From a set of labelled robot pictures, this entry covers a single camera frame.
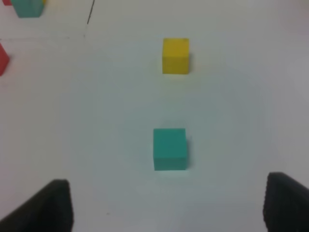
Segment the white surface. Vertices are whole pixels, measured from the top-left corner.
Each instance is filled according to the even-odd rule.
[[[40,18],[18,18],[0,2],[0,40],[82,36],[92,0],[47,0]]]
[[[309,186],[308,7],[97,1],[85,39],[4,42],[0,217],[67,178],[75,232],[266,231],[268,172]],[[161,74],[166,36],[189,75]],[[186,172],[153,171],[160,127],[186,128]]]

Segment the yellow cube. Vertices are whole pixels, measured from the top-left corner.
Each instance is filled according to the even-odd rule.
[[[165,38],[162,53],[163,74],[189,73],[189,39]]]

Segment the block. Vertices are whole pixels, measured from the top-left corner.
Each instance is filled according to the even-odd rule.
[[[154,170],[186,170],[185,129],[154,129]]]
[[[5,6],[11,6],[12,5],[11,0],[2,0],[2,1],[3,1],[3,4]]]
[[[189,73],[189,39],[163,40],[162,72],[163,74]]]
[[[11,0],[11,3],[20,18],[40,17],[44,9],[43,0]]]
[[[4,48],[0,44],[0,76],[3,75],[6,66],[8,65],[10,61],[9,56],[6,54]]]

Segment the red block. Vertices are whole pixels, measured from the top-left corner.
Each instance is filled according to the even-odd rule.
[[[2,0],[2,1],[3,1],[3,4],[5,6],[11,6],[12,5],[11,0]]]
[[[10,58],[8,54],[6,54],[4,48],[0,44],[0,76],[4,73],[6,66],[8,65]]]

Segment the teal block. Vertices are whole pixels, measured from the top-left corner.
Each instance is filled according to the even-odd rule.
[[[40,17],[44,8],[43,0],[11,0],[20,18]]]
[[[154,129],[154,170],[186,170],[185,129]]]

